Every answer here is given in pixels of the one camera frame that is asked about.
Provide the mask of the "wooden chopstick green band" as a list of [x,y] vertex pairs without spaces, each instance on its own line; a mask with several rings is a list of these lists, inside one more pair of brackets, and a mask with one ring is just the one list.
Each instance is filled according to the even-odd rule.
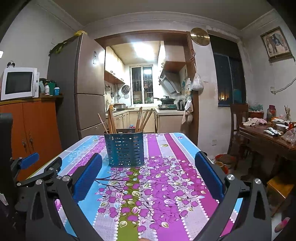
[[135,132],[137,133],[139,131],[139,125],[140,125],[140,119],[142,117],[142,107],[140,107],[138,115],[137,115],[137,123],[135,126]]

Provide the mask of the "grey-brown chopstick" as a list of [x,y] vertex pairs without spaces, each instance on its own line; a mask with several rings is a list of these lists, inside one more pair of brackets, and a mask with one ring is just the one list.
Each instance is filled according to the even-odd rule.
[[112,123],[111,123],[111,117],[110,117],[110,109],[108,109],[107,115],[108,115],[108,132],[112,133]]

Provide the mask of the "kitchen range hood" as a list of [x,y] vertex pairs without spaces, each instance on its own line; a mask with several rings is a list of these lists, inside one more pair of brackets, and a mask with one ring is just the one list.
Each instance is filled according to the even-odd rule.
[[163,70],[159,78],[159,83],[170,95],[181,95],[180,76],[177,73]]

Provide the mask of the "colourful floral striped tablecloth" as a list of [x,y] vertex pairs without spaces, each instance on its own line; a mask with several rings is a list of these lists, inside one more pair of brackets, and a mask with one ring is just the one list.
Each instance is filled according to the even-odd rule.
[[59,175],[72,175],[95,153],[102,156],[78,204],[103,240],[193,240],[219,205],[194,165],[198,152],[183,133],[150,133],[143,166],[112,168],[104,137],[88,136],[60,153]]

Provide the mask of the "wooden chair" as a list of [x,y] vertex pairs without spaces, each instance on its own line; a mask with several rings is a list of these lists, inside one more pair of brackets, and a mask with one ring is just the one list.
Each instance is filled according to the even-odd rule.
[[[248,104],[243,103],[235,103],[230,104],[230,111],[231,111],[231,133],[230,133],[230,141],[229,147],[227,150],[227,154],[234,156],[236,164],[238,164],[239,158],[241,156],[241,145],[243,143],[239,127],[240,125],[247,120],[248,118]],[[231,154],[231,149],[233,144],[236,143],[238,145],[238,153]]]

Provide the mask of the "dark wooden side table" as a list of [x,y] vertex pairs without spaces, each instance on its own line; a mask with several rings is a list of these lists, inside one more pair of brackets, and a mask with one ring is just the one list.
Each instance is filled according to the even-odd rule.
[[246,139],[252,158],[248,175],[261,179],[263,183],[275,176],[292,178],[295,172],[295,146],[281,137],[265,132],[266,126],[239,126],[239,133]]

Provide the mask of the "blue perforated utensil holder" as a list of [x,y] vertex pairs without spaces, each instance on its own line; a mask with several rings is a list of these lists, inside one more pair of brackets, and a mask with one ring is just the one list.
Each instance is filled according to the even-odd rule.
[[134,168],[144,165],[143,132],[134,129],[118,129],[119,133],[105,133],[105,145],[109,166]]

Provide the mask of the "small wooden stool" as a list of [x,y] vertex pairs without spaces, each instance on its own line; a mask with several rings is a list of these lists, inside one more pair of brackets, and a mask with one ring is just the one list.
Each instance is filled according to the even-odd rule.
[[294,184],[278,176],[273,177],[267,182],[266,195],[269,203],[271,217],[273,217],[285,200],[289,197],[294,188]]

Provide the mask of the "orange wooden cabinet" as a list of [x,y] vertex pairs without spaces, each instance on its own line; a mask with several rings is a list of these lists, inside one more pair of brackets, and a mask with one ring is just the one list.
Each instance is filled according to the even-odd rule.
[[36,163],[20,171],[19,181],[27,179],[62,152],[55,97],[2,101],[1,113],[11,113],[13,116],[13,158],[39,154]]

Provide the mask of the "white microwave oven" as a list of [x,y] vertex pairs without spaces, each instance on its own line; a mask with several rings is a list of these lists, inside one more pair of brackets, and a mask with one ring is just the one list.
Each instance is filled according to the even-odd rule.
[[19,98],[38,98],[39,76],[40,73],[37,68],[6,68],[1,85],[1,101]]

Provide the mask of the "round brass wall clock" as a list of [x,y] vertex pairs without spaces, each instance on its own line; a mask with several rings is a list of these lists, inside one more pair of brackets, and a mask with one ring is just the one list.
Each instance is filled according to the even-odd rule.
[[207,46],[210,44],[209,34],[201,28],[193,28],[190,31],[191,39],[200,46]]

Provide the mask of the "light wooden chopstick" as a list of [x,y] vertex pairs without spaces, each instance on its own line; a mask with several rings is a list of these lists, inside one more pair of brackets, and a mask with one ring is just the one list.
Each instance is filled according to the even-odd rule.
[[144,117],[142,118],[142,122],[141,122],[139,130],[138,130],[139,132],[142,132],[144,130],[144,124],[145,124],[145,120],[147,118],[148,112],[149,111],[146,111],[144,114]]

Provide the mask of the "grey brown refrigerator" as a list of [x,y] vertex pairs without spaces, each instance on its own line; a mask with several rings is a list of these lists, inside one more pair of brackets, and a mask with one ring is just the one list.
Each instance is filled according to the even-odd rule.
[[50,54],[47,79],[56,82],[63,100],[57,110],[63,149],[89,135],[102,135],[105,117],[105,49],[85,33]]

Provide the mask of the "wooden chopstick painted tip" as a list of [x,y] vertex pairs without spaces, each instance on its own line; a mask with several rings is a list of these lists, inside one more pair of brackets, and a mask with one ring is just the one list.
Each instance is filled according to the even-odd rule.
[[111,125],[112,125],[112,132],[113,133],[117,133],[117,128],[116,128],[116,124],[114,121],[114,116],[113,116],[113,105],[110,106],[109,111],[110,111],[110,121],[111,121]]

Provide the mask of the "short tan chopstick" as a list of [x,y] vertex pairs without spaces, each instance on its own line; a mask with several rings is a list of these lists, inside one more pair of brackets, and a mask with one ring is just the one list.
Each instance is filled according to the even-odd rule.
[[113,117],[112,117],[112,111],[109,108],[108,109],[108,121],[109,121],[109,133],[113,133]]

